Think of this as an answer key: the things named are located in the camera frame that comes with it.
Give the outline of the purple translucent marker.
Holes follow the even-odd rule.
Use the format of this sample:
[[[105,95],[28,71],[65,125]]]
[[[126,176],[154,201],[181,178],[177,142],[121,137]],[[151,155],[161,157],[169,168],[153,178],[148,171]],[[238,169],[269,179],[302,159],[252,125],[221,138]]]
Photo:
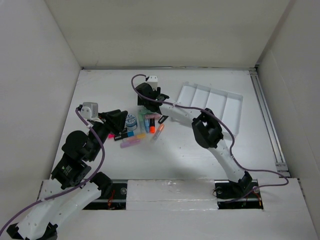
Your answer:
[[[120,144],[120,148],[124,149],[124,148],[128,148],[131,146],[135,146],[141,143],[140,139],[134,139],[134,140],[130,140],[130,141],[124,141]]]

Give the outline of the pink eraser case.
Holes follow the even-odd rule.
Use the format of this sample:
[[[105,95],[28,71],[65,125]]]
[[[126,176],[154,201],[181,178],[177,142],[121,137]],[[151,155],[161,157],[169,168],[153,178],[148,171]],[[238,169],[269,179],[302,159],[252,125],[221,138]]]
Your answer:
[[[145,114],[144,118],[145,119],[155,119],[155,120],[159,120],[162,116],[160,114]]]

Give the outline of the blue cap clear marker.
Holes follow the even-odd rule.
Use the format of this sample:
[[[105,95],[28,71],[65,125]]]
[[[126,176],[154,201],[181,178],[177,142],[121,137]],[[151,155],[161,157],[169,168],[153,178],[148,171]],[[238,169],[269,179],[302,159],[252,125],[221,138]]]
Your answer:
[[[149,132],[150,132],[150,122],[149,122],[149,119],[144,119],[144,127],[145,127],[146,133],[149,133]]]

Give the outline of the blue patterned tape roll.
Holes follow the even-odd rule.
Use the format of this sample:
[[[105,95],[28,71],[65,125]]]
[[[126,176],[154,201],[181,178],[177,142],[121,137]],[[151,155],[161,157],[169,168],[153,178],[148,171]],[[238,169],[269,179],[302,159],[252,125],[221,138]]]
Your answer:
[[[134,131],[138,127],[138,121],[134,114],[128,113],[125,119],[125,127],[128,131]]]

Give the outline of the yellow cap translucent marker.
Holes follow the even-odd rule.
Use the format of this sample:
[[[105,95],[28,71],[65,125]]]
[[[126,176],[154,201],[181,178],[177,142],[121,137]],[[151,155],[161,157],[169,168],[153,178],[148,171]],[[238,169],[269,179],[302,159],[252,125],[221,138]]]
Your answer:
[[[131,137],[126,138],[126,141],[135,141],[135,140],[141,140],[144,139],[146,137],[146,133],[140,133]]]

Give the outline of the green cap black highlighter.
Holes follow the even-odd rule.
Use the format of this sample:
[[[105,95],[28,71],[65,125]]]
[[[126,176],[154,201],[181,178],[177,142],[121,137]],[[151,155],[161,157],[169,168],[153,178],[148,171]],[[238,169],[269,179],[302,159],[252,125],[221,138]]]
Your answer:
[[[165,121],[167,118],[168,118],[168,116],[162,115],[161,118],[158,120],[158,123],[159,123],[159,124],[163,124],[164,121]]]

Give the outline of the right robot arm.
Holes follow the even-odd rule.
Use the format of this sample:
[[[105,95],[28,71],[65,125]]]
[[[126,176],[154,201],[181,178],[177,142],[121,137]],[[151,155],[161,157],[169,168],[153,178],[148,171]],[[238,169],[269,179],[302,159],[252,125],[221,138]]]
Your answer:
[[[241,168],[227,147],[224,140],[223,129],[213,112],[206,108],[195,117],[195,107],[179,106],[174,102],[166,101],[169,97],[160,93],[161,89],[154,90],[144,82],[133,87],[138,94],[137,104],[147,108],[153,113],[171,117],[181,124],[191,127],[195,141],[199,146],[207,149],[217,159],[226,173],[228,183],[225,192],[219,197],[229,203],[239,201],[250,194],[252,177],[248,171]]]

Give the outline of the orange cap black highlighter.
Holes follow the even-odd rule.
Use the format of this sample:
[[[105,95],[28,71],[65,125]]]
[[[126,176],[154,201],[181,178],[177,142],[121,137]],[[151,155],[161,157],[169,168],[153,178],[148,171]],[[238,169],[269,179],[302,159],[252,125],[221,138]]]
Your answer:
[[[156,126],[155,126],[155,119],[154,118],[150,118],[149,119],[149,132],[151,134],[154,134],[156,132]]]

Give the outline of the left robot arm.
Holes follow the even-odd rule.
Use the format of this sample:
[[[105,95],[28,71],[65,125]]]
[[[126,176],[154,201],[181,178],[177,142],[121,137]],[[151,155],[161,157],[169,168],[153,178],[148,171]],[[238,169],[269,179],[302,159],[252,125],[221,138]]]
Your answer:
[[[106,156],[104,142],[109,134],[123,132],[128,112],[117,109],[92,117],[82,115],[84,109],[80,105],[75,112],[89,132],[76,130],[66,137],[62,158],[44,182],[39,199],[17,213],[28,211],[23,220],[9,220],[0,230],[12,239],[55,240],[64,225],[88,204],[113,196],[113,181],[98,168],[88,176],[91,167],[87,162],[94,161],[98,153]]]

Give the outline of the orange cap clear marker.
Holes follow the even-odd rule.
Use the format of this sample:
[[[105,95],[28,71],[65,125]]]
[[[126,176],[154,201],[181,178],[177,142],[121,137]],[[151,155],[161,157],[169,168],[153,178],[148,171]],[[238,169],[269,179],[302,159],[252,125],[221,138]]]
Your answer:
[[[154,133],[153,137],[150,140],[152,143],[157,141],[157,139],[159,138],[160,134],[162,133],[164,127],[165,127],[165,125],[163,123],[161,123],[159,125],[159,127],[157,128],[156,132]]]

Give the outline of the green eraser case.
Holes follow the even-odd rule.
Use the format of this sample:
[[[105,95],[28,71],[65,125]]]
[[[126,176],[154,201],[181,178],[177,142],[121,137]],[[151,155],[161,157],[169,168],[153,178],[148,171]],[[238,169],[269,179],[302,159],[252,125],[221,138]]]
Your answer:
[[[138,113],[139,113],[140,115],[150,115],[150,114],[153,114],[151,111],[149,111],[149,110],[147,110],[147,109],[140,109],[140,110],[138,111]]]

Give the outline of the green cap clear marker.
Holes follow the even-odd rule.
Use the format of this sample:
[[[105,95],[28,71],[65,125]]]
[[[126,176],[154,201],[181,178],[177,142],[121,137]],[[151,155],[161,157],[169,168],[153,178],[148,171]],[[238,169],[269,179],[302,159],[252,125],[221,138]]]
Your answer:
[[[139,113],[138,114],[138,122],[139,122],[139,127],[140,127],[140,132],[141,133],[145,133],[145,119],[144,119],[144,115]]]

